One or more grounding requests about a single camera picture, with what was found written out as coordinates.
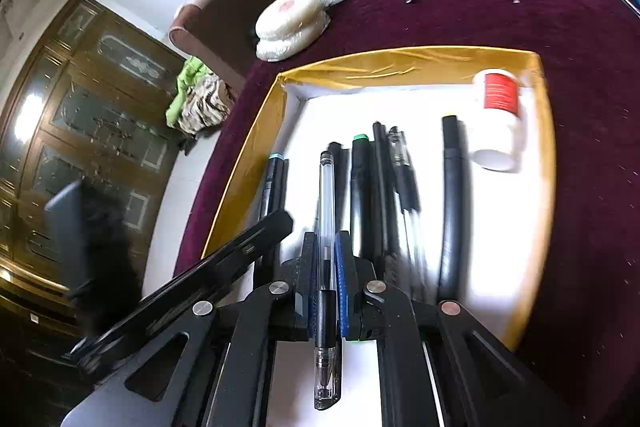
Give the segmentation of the black marker yellow cap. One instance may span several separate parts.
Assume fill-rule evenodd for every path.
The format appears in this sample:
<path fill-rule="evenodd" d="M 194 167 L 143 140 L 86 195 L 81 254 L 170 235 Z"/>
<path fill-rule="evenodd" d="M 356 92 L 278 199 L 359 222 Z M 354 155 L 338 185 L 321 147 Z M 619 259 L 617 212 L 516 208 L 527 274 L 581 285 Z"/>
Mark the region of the black marker yellow cap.
<path fill-rule="evenodd" d="M 454 115 L 442 117 L 444 213 L 437 298 L 457 300 L 465 240 L 464 166 L 460 127 Z"/>

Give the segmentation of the clear cap gel pen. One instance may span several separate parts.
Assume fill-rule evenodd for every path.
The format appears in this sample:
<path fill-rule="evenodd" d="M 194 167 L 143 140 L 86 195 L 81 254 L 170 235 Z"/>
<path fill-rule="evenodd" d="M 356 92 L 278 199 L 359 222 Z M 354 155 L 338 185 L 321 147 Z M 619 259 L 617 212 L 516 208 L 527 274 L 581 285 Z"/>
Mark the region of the clear cap gel pen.
<path fill-rule="evenodd" d="M 334 156 L 320 155 L 317 255 L 317 311 L 314 340 L 314 407 L 324 411 L 340 399 L 338 373 L 337 281 L 335 275 L 335 179 Z"/>

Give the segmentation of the transparent ballpoint pen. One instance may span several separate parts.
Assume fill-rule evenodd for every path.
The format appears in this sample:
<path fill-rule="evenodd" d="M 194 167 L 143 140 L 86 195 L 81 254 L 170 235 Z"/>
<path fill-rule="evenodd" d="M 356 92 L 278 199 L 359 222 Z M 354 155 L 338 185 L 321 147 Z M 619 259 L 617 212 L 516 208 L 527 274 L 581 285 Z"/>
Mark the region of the transparent ballpoint pen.
<path fill-rule="evenodd" d="M 408 260 L 406 271 L 411 288 L 411 298 L 425 303 L 428 297 L 425 255 L 421 249 L 418 222 L 420 199 L 416 186 L 416 174 L 411 164 L 405 133 L 393 126 L 387 133 L 390 146 L 390 161 L 394 169 L 396 192 L 399 198 L 402 219 L 405 223 L 405 238 Z"/>

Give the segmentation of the black marker green cap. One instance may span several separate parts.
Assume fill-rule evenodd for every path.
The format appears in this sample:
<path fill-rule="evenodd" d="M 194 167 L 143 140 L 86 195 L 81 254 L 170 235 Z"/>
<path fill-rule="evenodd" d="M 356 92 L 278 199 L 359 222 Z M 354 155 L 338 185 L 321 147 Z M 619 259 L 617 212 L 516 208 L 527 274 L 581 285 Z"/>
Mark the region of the black marker green cap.
<path fill-rule="evenodd" d="M 357 134 L 352 140 L 350 162 L 350 236 L 352 253 L 373 261 L 370 152 L 367 135 Z"/>

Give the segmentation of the white red label pill bottle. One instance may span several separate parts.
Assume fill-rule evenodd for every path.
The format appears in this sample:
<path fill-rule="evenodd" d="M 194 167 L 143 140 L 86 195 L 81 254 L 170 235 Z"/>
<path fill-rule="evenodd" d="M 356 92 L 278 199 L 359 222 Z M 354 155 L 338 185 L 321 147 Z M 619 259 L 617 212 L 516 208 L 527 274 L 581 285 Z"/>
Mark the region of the white red label pill bottle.
<path fill-rule="evenodd" d="M 504 69 L 483 69 L 473 86 L 472 159 L 491 171 L 518 170 L 525 141 L 518 78 Z"/>

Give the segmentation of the long black marker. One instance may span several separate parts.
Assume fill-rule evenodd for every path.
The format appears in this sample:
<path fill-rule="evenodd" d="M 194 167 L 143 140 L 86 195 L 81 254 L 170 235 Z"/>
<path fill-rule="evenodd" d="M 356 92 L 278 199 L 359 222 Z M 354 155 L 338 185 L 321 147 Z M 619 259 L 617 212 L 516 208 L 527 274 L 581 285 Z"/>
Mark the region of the long black marker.
<path fill-rule="evenodd" d="M 333 156 L 334 165 L 334 193 L 335 193 L 335 230 L 343 228 L 344 209 L 347 191 L 347 170 L 349 166 L 348 150 L 341 143 L 330 142 L 328 151 Z"/>

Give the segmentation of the black test gel pen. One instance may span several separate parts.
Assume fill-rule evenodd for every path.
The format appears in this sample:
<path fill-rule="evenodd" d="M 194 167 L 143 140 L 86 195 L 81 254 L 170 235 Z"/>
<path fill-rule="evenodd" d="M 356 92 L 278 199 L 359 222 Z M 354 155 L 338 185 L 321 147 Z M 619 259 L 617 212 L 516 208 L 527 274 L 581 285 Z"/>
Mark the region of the black test gel pen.
<path fill-rule="evenodd" d="M 378 238 L 376 239 L 376 273 L 386 284 L 405 288 L 401 274 L 401 248 L 399 245 L 398 221 L 395 205 L 395 181 L 392 163 L 390 162 L 390 146 L 384 124 L 375 121 L 372 124 L 373 143 L 373 181 L 376 195 L 376 223 Z"/>

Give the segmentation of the gold lined white box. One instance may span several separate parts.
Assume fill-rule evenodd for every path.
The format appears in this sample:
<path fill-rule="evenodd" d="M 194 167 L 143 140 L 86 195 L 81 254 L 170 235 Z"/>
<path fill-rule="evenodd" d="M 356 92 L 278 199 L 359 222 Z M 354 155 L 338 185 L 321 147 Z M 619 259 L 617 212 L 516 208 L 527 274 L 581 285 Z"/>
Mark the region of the gold lined white box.
<path fill-rule="evenodd" d="M 212 405 L 217 425 L 273 418 L 242 384 L 334 311 L 307 388 L 337 424 L 555 426 L 513 353 L 553 221 L 555 145 L 539 57 L 410 46 L 281 72 L 258 98 L 213 217 L 216 254 L 287 159 L 276 274 L 243 301 Z"/>

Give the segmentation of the wooden cabinet doors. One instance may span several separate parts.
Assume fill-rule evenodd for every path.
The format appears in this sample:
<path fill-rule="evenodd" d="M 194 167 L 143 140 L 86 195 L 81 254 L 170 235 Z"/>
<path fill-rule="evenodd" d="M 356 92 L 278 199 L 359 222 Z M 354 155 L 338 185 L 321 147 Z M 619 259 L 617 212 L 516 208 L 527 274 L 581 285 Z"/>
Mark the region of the wooden cabinet doors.
<path fill-rule="evenodd" d="M 145 269 L 178 155 L 166 109 L 178 54 L 96 0 L 68 0 L 38 40 L 1 114 L 1 285 L 45 305 L 66 291 L 44 206 L 85 179 L 124 207 Z"/>

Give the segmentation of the green and patterned cloth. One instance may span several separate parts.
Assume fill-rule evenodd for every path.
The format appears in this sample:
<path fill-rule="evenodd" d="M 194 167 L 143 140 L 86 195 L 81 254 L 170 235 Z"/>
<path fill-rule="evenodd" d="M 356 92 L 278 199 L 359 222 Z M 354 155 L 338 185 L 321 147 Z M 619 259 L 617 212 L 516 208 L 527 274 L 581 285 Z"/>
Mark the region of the green and patterned cloth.
<path fill-rule="evenodd" d="M 223 124 L 234 106 L 226 83 L 196 56 L 190 56 L 177 77 L 177 94 L 165 113 L 169 128 L 196 135 Z"/>

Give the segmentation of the wrapped white round cakes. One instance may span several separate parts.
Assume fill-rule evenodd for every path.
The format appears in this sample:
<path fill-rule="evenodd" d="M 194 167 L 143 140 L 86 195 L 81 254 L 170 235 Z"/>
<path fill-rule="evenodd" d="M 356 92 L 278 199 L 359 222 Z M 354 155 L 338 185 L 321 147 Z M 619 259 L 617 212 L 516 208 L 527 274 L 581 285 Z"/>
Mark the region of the wrapped white round cakes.
<path fill-rule="evenodd" d="M 256 20 L 256 57 L 281 62 L 308 48 L 329 26 L 326 8 L 331 1 L 273 1 Z"/>

